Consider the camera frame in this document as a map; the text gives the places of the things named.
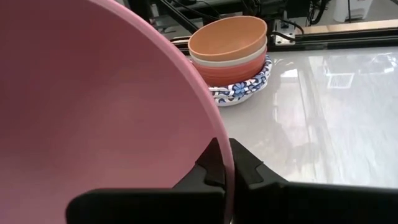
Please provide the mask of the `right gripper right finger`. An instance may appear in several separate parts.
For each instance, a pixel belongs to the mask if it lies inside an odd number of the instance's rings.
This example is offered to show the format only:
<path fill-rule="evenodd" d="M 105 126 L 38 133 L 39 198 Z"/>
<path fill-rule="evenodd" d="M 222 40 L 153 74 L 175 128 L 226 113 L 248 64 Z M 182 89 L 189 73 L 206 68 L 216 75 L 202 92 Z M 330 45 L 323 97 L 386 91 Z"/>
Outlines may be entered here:
<path fill-rule="evenodd" d="M 230 138 L 234 157 L 236 178 L 249 188 L 259 188 L 275 183 L 287 183 L 287 180 L 267 167 L 236 139 Z"/>

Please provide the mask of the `white bowl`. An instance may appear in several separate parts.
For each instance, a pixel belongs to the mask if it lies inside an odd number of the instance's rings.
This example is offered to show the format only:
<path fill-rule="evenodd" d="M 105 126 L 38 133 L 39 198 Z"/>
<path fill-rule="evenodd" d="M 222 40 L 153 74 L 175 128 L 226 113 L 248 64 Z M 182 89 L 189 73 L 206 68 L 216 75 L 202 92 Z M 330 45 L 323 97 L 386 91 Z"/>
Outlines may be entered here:
<path fill-rule="evenodd" d="M 267 50 L 267 43 L 265 43 L 259 50 L 255 51 L 254 53 L 252 53 L 248 56 L 245 56 L 245 57 L 234 59 L 234 60 L 209 61 L 209 60 L 199 59 L 193 55 L 191 55 L 191 59 L 193 62 L 196 62 L 199 65 L 203 65 L 203 66 L 207 66 L 207 67 L 230 67 L 230 66 L 241 65 L 241 64 L 250 62 L 250 61 L 254 60 L 255 58 L 258 58 L 261 55 L 265 55 L 266 50 Z"/>

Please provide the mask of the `silver mounting bracket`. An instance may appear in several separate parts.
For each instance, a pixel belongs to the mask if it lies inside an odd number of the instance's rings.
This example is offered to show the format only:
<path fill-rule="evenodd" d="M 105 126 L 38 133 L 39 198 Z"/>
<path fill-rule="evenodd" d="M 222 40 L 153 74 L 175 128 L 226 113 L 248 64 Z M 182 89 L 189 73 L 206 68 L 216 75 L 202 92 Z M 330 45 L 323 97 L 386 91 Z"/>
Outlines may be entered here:
<path fill-rule="evenodd" d="M 275 20 L 273 35 L 276 46 L 295 45 L 295 26 L 281 20 Z"/>

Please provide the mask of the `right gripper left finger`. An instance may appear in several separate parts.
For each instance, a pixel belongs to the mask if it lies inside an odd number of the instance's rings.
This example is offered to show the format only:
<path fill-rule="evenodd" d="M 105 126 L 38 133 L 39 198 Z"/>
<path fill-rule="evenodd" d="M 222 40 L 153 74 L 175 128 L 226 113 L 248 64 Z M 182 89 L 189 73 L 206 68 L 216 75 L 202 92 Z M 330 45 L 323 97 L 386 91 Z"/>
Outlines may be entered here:
<path fill-rule="evenodd" d="M 226 189 L 226 172 L 217 138 L 213 138 L 195 165 L 174 189 Z"/>

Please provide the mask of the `blue floral paper bowl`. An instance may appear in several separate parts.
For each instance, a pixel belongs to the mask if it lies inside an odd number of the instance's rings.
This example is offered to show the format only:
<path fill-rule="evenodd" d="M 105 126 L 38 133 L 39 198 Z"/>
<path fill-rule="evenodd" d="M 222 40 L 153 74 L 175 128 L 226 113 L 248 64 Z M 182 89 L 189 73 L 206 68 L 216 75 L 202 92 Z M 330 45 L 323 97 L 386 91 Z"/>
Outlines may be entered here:
<path fill-rule="evenodd" d="M 226 86 L 209 86 L 208 89 L 214 96 L 240 97 L 258 91 L 260 87 L 265 85 L 270 75 L 271 68 L 272 60 L 267 56 L 261 71 L 252 78 Z"/>
<path fill-rule="evenodd" d="M 209 87 L 208 89 L 214 98 L 239 98 L 264 88 L 267 85 L 269 75 L 270 71 L 265 69 L 254 77 L 243 82 L 227 86 Z"/>
<path fill-rule="evenodd" d="M 226 106 L 234 106 L 240 103 L 243 103 L 244 101 L 248 100 L 250 97 L 253 96 L 253 94 L 259 92 L 256 91 L 254 93 L 251 93 L 249 95 L 245 95 L 243 97 L 239 97 L 239 98 L 214 98 L 214 101 L 216 103 L 217 106 L 219 107 L 226 107 Z"/>
<path fill-rule="evenodd" d="M 266 55 L 265 62 L 260 72 L 252 78 L 225 86 L 209 86 L 211 91 L 254 91 L 266 85 L 267 80 L 271 74 L 272 60 L 269 55 Z"/>

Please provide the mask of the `pink bowl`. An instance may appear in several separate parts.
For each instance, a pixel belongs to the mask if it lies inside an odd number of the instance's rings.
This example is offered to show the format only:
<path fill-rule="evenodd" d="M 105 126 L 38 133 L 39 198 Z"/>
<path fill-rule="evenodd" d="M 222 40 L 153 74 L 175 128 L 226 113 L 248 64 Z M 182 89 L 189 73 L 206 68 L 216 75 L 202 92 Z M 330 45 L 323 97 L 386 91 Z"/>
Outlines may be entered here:
<path fill-rule="evenodd" d="M 226 189 L 174 189 L 217 138 Z M 113 0 L 0 0 L 0 224 L 230 224 L 199 72 Z"/>

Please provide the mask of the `red bowl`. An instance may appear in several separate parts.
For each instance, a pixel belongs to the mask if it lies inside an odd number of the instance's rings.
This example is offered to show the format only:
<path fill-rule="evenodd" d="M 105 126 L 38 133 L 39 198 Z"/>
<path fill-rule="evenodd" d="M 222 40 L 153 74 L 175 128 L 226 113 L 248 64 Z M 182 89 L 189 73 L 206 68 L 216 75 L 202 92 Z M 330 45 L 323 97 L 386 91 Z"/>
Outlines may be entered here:
<path fill-rule="evenodd" d="M 260 56 L 249 62 L 228 67 L 209 67 L 196 62 L 192 62 L 192 64 L 207 85 L 230 85 L 250 79 L 259 73 L 265 64 L 266 53 L 267 51 L 265 50 Z"/>

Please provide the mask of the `black aluminium table frame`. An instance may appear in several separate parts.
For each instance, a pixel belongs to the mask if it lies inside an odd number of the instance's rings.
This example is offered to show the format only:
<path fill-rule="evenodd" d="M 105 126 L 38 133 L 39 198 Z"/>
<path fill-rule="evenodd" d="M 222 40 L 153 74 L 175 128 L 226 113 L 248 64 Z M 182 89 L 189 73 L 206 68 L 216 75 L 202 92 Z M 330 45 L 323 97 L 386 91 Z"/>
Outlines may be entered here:
<path fill-rule="evenodd" d="M 204 24 L 220 20 L 223 15 L 214 7 L 215 0 L 122 0 L 124 5 L 141 16 L 156 28 L 157 17 L 151 6 L 160 7 L 160 15 L 172 18 L 178 25 L 194 33 L 199 28 L 194 19 L 202 19 Z M 382 21 L 375 28 L 359 28 L 358 24 L 348 23 L 347 31 L 320 31 L 318 22 L 323 14 L 313 12 L 308 17 L 263 19 L 269 26 L 267 36 L 271 38 L 271 51 L 304 51 L 324 49 L 350 49 L 364 47 L 398 46 L 398 22 L 390 25 Z M 281 20 L 295 26 L 295 45 L 276 46 L 273 35 L 275 20 Z"/>

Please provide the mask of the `orange bowl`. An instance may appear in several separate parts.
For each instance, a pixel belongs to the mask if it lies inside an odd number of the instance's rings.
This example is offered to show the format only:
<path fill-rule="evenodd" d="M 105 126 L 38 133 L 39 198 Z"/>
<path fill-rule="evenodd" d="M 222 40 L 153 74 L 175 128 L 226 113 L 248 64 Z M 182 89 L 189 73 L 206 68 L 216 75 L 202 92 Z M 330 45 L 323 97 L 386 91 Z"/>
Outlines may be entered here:
<path fill-rule="evenodd" d="M 252 16 L 220 19 L 197 30 L 188 41 L 190 54 L 208 61 L 251 55 L 266 42 L 267 24 Z"/>

